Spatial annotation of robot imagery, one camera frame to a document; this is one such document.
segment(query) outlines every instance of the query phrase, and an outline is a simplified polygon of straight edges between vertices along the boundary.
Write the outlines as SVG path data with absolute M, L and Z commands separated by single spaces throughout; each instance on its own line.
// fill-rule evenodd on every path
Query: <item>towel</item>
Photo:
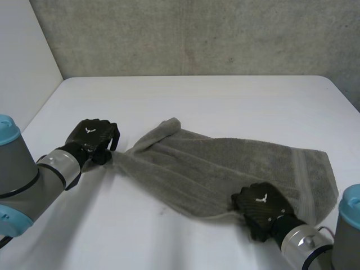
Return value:
M 299 219 L 317 225 L 334 208 L 338 189 L 325 152 L 238 138 L 210 138 L 162 122 L 108 167 L 176 211 L 197 218 L 239 215 L 231 195 L 269 182 L 288 199 Z

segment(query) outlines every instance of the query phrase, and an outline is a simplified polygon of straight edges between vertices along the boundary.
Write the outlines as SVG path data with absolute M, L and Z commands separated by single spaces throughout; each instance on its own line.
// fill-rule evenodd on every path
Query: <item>gray wall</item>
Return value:
M 63 77 L 323 75 L 360 109 L 360 0 L 30 0 Z

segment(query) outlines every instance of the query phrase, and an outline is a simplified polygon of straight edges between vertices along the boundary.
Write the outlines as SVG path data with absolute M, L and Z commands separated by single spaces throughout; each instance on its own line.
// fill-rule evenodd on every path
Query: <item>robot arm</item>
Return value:
M 65 145 L 34 162 L 14 121 L 0 115 L 0 235 L 22 235 L 55 199 L 77 185 L 82 167 L 91 160 L 111 159 L 120 133 L 106 120 L 81 121 Z
M 232 195 L 254 240 L 273 238 L 282 255 L 302 270 L 360 269 L 360 184 L 348 187 L 340 202 L 333 241 L 298 219 L 290 203 L 270 183 L 253 184 Z

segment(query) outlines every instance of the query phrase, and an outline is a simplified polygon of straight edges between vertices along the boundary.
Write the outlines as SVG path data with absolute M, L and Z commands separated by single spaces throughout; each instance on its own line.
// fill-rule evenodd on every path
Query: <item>cable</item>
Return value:
M 325 229 L 329 232 L 329 234 L 331 235 L 332 239 L 335 239 L 335 234 L 332 232 L 332 230 L 326 226 L 321 226 L 319 227 L 317 230 L 318 231 L 321 231 L 322 229 Z
M 3 248 L 7 243 L 12 240 L 12 237 L 5 236 L 3 239 L 0 240 L 0 249 Z

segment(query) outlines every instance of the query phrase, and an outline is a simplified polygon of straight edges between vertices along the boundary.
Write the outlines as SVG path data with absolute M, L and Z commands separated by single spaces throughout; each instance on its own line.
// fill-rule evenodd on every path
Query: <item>table surface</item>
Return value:
M 61 146 L 83 119 L 116 122 L 125 151 L 163 120 L 209 137 L 326 151 L 337 186 L 358 183 L 360 114 L 320 76 L 168 76 L 64 81 L 22 134 L 33 158 Z M 335 230 L 338 210 L 323 221 Z M 134 181 L 86 173 L 21 237 L 1 269 L 290 269 L 274 242 L 253 243 L 233 220 L 181 216 Z

